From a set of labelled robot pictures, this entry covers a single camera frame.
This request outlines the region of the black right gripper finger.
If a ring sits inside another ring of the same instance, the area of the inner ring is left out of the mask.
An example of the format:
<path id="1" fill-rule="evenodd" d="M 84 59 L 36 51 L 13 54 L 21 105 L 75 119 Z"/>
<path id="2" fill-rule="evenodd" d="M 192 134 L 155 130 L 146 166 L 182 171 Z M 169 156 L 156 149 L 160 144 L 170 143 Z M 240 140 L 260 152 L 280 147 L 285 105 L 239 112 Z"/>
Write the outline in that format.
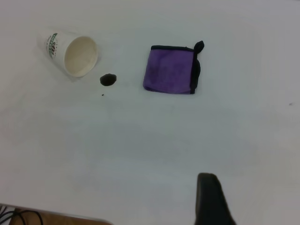
<path id="1" fill-rule="evenodd" d="M 212 173 L 200 173 L 197 177 L 196 225 L 235 225 L 221 183 Z"/>

